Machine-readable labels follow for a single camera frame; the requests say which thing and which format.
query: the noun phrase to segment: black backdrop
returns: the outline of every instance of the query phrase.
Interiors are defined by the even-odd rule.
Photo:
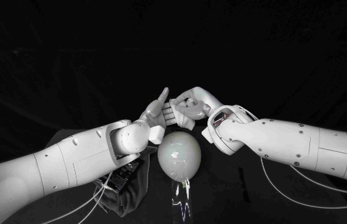
[[[165,87],[169,98],[201,86],[258,118],[347,129],[347,0],[4,3],[1,162],[60,129],[136,120]]]

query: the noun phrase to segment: white balloon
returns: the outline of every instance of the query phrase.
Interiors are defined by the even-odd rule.
[[[157,159],[163,172],[175,181],[193,177],[201,163],[201,149],[193,136],[176,131],[165,136],[157,147]]]

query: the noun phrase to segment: balloon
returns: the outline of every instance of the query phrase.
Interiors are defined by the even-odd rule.
[[[157,159],[163,172],[175,181],[183,182],[196,173],[201,149],[193,136],[176,131],[165,136],[157,147]]]

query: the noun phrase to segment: table surface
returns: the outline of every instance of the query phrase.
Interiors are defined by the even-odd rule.
[[[289,201],[273,189],[260,164],[258,156],[244,146],[234,155],[219,152],[201,135],[204,126],[192,131],[167,127],[166,134],[173,131],[189,133],[199,144],[201,164],[191,183],[191,202],[195,223],[228,223],[232,220],[269,221],[270,223],[311,223],[347,221],[344,209],[328,210],[305,207]],[[60,130],[52,137],[46,147],[63,138],[84,130]],[[162,171],[157,152],[150,156],[149,191],[137,209],[123,218],[111,211],[105,213],[99,206],[84,223],[172,223],[170,183],[172,180]],[[328,190],[305,180],[292,168],[280,163],[263,160],[270,180],[279,190],[296,201],[321,206],[347,206],[347,195]],[[302,170],[315,181],[332,186],[326,176],[309,170]],[[42,223],[66,214],[92,197],[95,185],[62,190],[23,207],[5,220],[8,223]],[[86,216],[95,201],[91,201],[76,212],[53,223],[78,223]]]

